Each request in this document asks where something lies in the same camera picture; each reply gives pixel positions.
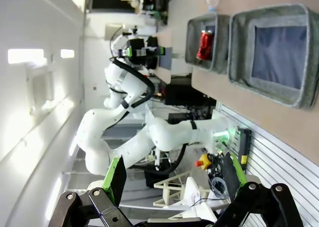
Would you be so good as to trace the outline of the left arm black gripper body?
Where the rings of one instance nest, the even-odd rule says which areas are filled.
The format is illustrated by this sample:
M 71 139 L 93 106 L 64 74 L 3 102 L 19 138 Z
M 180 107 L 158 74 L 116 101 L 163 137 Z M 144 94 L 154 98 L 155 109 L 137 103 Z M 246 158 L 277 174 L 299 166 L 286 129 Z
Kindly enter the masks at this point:
M 157 67 L 158 39 L 156 37 L 148 37 L 146 42 L 142 38 L 130 39 L 128 45 L 132 50 L 132 56 L 128 58 L 132 65 L 142 65 L 148 70 L 154 70 Z

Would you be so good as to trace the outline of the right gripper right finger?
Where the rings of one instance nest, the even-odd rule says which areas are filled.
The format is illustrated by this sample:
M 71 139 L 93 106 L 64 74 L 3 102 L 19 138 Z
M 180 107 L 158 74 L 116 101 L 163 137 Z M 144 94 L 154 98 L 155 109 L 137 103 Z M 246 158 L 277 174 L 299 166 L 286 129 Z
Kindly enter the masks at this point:
M 231 203 L 215 227 L 240 227 L 250 214 L 259 214 L 267 227 L 302 227 L 303 222 L 289 187 L 276 183 L 270 188 L 248 181 L 233 153 L 223 157 L 223 180 Z

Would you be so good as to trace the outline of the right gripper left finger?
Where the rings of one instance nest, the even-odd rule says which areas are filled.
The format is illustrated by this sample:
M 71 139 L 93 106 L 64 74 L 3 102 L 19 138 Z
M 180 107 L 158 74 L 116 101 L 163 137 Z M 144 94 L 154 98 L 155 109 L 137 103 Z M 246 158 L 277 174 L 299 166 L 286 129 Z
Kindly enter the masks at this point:
M 71 191 L 61 194 L 49 226 L 87 227 L 90 220 L 100 219 L 106 227 L 131 227 L 119 208 L 126 178 L 123 157 L 114 158 L 101 187 L 82 195 Z

